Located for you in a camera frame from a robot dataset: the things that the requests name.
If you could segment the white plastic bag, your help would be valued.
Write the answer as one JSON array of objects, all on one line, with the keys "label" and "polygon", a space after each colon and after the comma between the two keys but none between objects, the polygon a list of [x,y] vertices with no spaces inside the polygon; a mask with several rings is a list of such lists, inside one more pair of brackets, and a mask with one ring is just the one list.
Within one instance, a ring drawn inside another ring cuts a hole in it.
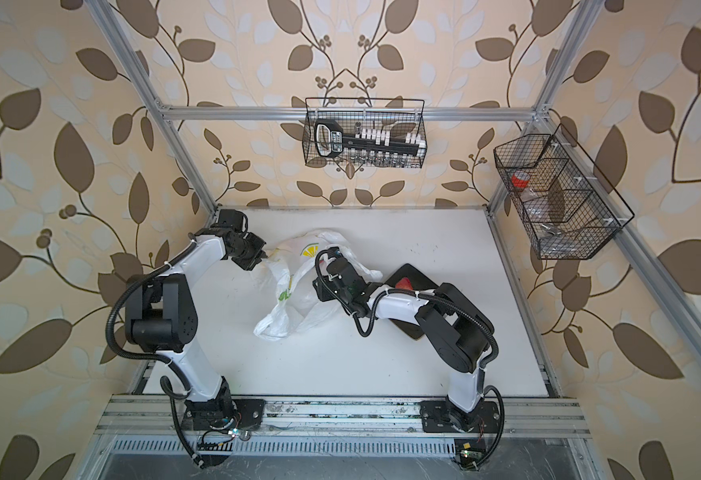
[{"label": "white plastic bag", "polygon": [[350,242],[334,230],[314,230],[288,239],[276,246],[262,264],[272,279],[264,282],[274,288],[276,306],[264,316],[254,335],[262,340],[278,341],[294,333],[304,333],[340,314],[340,304],[332,299],[321,302],[312,281],[316,280],[314,257],[318,252],[338,246],[345,258],[366,281],[379,281],[382,273],[370,270],[350,249]]}]

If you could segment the red fake strawberry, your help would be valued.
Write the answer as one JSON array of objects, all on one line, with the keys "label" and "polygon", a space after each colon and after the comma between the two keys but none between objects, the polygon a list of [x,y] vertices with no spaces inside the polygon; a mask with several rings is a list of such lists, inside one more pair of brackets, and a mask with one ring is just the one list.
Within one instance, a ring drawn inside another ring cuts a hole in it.
[{"label": "red fake strawberry", "polygon": [[397,283],[396,287],[398,289],[403,289],[403,290],[408,290],[408,291],[413,291],[414,287],[411,284],[411,281],[407,277],[402,277]]}]

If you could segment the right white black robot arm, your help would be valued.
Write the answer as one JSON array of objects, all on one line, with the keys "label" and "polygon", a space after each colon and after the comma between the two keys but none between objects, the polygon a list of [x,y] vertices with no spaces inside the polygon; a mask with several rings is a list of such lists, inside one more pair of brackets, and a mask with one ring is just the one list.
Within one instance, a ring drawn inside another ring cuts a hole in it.
[{"label": "right white black robot arm", "polygon": [[424,275],[410,264],[400,267],[395,283],[367,282],[338,246],[314,257],[312,282],[321,302],[335,301],[353,319],[358,334],[372,334],[377,320],[406,323],[432,346],[450,369],[449,389],[430,418],[451,431],[478,434],[455,452],[462,470],[478,471],[490,460],[504,434],[506,409],[500,390],[485,382],[486,367],[499,355],[491,321],[453,284],[418,289]]}]

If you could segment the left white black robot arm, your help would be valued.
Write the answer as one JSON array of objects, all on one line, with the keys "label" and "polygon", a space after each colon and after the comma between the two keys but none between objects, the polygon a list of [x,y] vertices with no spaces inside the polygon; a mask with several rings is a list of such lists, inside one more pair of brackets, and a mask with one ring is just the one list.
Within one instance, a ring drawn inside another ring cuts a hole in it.
[{"label": "left white black robot arm", "polygon": [[182,431],[178,406],[184,405],[192,425],[220,433],[226,441],[244,439],[244,414],[236,406],[228,380],[206,357],[198,333],[198,310],[192,285],[216,262],[230,260],[252,271],[264,260],[266,242],[250,231],[240,210],[220,209],[208,226],[190,235],[188,247],[148,274],[130,277],[106,320],[106,344],[116,356],[153,361],[170,370],[160,388],[170,400],[172,427],[182,449],[197,468],[212,465]]}]

